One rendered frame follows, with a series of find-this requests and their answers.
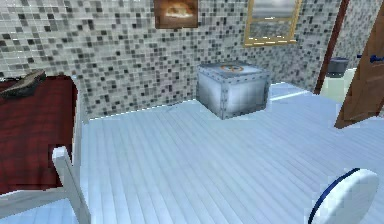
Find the white round object blue rim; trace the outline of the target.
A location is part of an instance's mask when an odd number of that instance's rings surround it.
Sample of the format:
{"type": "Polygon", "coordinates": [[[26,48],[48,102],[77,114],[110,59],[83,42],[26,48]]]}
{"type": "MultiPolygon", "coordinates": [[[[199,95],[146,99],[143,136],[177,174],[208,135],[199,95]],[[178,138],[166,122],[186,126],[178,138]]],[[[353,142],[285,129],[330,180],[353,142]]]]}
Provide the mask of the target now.
{"type": "Polygon", "coordinates": [[[378,175],[353,168],[335,179],[319,196],[307,224],[360,224],[379,188],[378,175]]]}

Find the dark grey bin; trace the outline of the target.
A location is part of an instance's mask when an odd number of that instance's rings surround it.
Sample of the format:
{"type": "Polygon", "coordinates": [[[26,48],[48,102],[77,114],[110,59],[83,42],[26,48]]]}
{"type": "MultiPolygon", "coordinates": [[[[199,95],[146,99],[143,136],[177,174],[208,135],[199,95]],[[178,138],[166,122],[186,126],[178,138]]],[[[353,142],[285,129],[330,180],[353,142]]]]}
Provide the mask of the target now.
{"type": "Polygon", "coordinates": [[[326,76],[330,78],[343,77],[347,69],[348,62],[349,60],[347,58],[333,57],[328,64],[326,76]]]}

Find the dark grey laptop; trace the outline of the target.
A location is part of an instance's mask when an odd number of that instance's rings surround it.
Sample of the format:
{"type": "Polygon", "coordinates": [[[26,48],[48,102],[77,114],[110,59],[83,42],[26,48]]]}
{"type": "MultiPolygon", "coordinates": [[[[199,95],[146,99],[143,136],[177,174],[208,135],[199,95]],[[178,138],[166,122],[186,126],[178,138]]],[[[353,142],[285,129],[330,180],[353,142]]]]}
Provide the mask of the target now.
{"type": "Polygon", "coordinates": [[[14,85],[0,92],[2,98],[20,98],[32,95],[46,79],[44,70],[35,70],[18,80],[14,85]]]}

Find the brown wooden room door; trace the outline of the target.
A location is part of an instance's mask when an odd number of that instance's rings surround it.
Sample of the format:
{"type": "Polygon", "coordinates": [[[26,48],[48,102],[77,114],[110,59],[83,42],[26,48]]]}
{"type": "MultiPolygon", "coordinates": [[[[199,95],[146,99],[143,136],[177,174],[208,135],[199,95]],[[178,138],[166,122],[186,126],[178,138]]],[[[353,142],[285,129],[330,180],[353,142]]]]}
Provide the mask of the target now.
{"type": "Polygon", "coordinates": [[[384,106],[384,61],[369,60],[371,55],[384,56],[384,1],[361,55],[335,122],[338,129],[378,116],[384,106]]]}

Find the brown framed picture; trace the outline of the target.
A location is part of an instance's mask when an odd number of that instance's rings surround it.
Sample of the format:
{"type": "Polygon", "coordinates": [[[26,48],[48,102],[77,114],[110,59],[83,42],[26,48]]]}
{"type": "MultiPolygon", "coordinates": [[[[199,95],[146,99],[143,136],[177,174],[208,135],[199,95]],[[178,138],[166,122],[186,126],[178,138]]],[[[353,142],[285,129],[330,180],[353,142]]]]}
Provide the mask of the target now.
{"type": "Polygon", "coordinates": [[[198,0],[153,0],[156,29],[198,27],[198,0]]]}

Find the grey metal box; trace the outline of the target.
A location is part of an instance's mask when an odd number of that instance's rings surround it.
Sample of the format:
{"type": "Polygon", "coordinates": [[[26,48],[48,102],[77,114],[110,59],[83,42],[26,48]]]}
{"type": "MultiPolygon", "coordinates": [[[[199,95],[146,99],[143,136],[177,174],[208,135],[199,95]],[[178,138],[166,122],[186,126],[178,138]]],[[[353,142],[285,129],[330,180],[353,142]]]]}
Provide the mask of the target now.
{"type": "Polygon", "coordinates": [[[197,67],[197,100],[220,119],[263,110],[270,73],[240,61],[201,64],[197,67]]]}

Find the white bed with red cover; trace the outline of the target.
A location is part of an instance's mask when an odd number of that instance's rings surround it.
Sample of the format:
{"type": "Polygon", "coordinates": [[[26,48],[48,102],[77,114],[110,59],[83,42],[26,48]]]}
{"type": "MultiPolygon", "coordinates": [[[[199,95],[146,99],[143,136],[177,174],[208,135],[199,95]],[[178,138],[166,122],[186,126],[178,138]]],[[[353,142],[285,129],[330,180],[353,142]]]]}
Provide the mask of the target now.
{"type": "Polygon", "coordinates": [[[80,187],[84,115],[73,78],[49,76],[33,95],[0,99],[0,219],[68,199],[91,224],[80,187]]]}

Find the gold framed picture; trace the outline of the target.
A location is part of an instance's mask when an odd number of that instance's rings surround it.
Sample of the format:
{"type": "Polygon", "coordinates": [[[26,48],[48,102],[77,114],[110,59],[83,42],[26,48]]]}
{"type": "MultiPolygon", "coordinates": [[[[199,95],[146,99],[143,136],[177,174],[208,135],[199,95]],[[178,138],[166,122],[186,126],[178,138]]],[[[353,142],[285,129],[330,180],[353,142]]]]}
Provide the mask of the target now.
{"type": "Polygon", "coordinates": [[[245,48],[294,44],[302,0],[249,0],[245,48]]]}

